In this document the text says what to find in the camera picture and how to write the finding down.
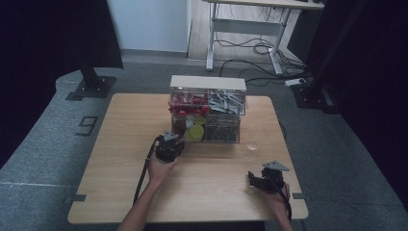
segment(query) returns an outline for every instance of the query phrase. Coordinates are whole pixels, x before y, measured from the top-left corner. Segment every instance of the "white desk frame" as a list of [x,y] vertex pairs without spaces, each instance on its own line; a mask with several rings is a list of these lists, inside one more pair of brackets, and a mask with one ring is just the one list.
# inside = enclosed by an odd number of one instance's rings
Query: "white desk frame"
[[[222,1],[222,0],[203,0],[213,5],[213,11],[211,15],[210,24],[210,43],[207,51],[207,71],[213,70],[214,62],[214,33],[236,33],[236,34],[249,34],[249,35],[263,35],[263,36],[276,36],[276,42],[273,47],[270,48],[269,56],[272,60],[275,73],[282,75],[282,68],[279,64],[277,57],[277,51],[279,44],[282,40],[283,33],[285,32],[286,25],[288,23],[289,15],[292,9],[309,9],[309,10],[322,10],[322,3],[313,3],[309,0],[308,3],[295,1],[295,0],[258,0],[258,1]],[[265,6],[265,7],[280,7],[284,8],[283,19],[281,22],[259,22],[259,21],[242,21],[236,19],[220,19],[217,18],[217,5],[218,4],[239,4],[247,6]]]

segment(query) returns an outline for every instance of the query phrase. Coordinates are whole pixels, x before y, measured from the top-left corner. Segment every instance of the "person's right hand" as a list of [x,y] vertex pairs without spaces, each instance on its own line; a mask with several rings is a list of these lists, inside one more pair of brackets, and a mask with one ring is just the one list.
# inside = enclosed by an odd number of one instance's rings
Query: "person's right hand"
[[[278,192],[266,192],[259,190],[267,201],[267,205],[273,213],[281,231],[293,231],[291,222],[288,218],[288,210],[285,205],[285,201]],[[288,200],[291,198],[289,185],[285,183],[282,188],[282,193]]]
[[[278,192],[266,192],[262,190],[260,190],[260,192],[264,196],[269,208],[275,216],[281,214],[287,215],[285,202]],[[288,200],[291,198],[290,187],[287,183],[285,183],[284,187],[282,188],[282,193],[288,198]]]

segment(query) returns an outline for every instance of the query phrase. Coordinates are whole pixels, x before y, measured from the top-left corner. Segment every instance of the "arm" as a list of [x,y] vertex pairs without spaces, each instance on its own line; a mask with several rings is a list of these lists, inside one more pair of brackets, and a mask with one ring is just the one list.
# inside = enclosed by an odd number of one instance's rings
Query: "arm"
[[[279,193],[270,193],[265,191],[260,191],[267,201],[267,205],[273,213],[273,216],[278,223],[279,230],[281,231],[293,231],[291,222],[288,219],[287,209],[282,197]],[[288,199],[290,198],[289,185],[285,183],[282,193],[285,194]]]
[[174,162],[166,164],[159,161],[155,155],[152,155],[148,167],[149,182],[123,222],[120,223],[117,231],[143,230],[154,196],[178,162],[179,159],[176,158]]

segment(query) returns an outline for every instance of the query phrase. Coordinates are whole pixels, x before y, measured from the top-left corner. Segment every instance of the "gray carpet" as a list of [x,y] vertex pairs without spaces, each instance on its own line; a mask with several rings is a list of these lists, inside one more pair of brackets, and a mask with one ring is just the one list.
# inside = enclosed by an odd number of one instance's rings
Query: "gray carpet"
[[[24,142],[0,170],[0,230],[115,230],[117,224],[73,225],[66,220],[110,99],[117,92],[168,93],[172,74],[211,75],[204,65],[131,64],[125,70],[98,68],[117,77],[106,99],[66,101],[82,76],[61,77],[57,93]],[[237,77],[240,69],[225,69]],[[245,79],[263,77],[248,70]],[[263,85],[266,81],[251,82]],[[340,115],[299,109],[284,85],[248,86],[249,95],[267,95],[286,131],[286,143],[309,216],[295,230],[408,230],[408,214],[370,154]],[[90,136],[78,126],[97,116]],[[273,221],[266,230],[276,230]]]

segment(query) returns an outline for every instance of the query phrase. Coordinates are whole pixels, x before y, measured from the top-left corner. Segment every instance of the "hand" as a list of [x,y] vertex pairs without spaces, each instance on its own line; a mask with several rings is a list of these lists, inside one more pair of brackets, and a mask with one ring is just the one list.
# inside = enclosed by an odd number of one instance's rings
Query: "hand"
[[156,155],[152,155],[148,166],[149,184],[160,186],[179,161],[179,158],[176,158],[174,162],[165,163],[157,159]]
[[[262,190],[260,190],[260,192],[267,201],[267,204],[279,225],[279,230],[293,231],[291,222],[288,218],[288,210],[282,196],[278,192],[266,192]],[[282,188],[282,193],[288,198],[288,200],[291,198],[288,184],[285,183],[284,187]]]
[[[260,190],[260,192],[264,196],[269,208],[276,217],[287,215],[285,202],[278,192],[266,192],[262,190]],[[282,188],[282,193],[288,198],[288,200],[291,198],[290,187],[287,183],[285,183],[284,187]]]

